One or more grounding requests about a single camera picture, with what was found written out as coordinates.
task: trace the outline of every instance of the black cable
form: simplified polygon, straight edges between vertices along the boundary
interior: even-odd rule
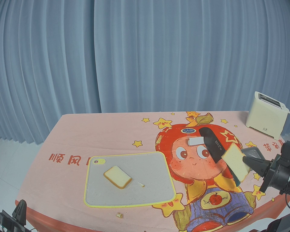
[[[290,208],[288,201],[287,201],[287,194],[290,192],[290,190],[287,191],[288,185],[289,185],[289,181],[287,182],[287,185],[286,185],[285,200],[286,200],[286,204],[287,204],[288,208]]]

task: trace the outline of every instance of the gray floor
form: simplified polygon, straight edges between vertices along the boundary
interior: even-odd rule
[[[4,209],[7,213],[12,214],[20,186],[40,148],[41,145],[33,143],[27,144],[24,142],[20,144],[0,139],[0,211]],[[289,213],[290,209],[285,208],[280,217]],[[263,230],[271,221],[273,219],[265,218],[256,221],[241,231]],[[32,229],[33,227],[27,222],[27,228]]]

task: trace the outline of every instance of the toaster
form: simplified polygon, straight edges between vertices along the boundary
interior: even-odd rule
[[[256,91],[246,126],[278,140],[289,113],[285,104]]]

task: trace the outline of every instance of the cutting board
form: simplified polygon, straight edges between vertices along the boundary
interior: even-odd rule
[[[115,165],[132,178],[124,189],[104,176],[104,172]],[[84,193],[84,202],[89,207],[148,206],[171,202],[175,197],[172,178],[161,152],[94,156],[89,161]]]

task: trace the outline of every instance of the red apple print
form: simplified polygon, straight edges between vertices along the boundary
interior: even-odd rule
[[[218,195],[217,193],[213,194],[209,198],[209,202],[212,205],[219,205],[222,202],[222,197]]]

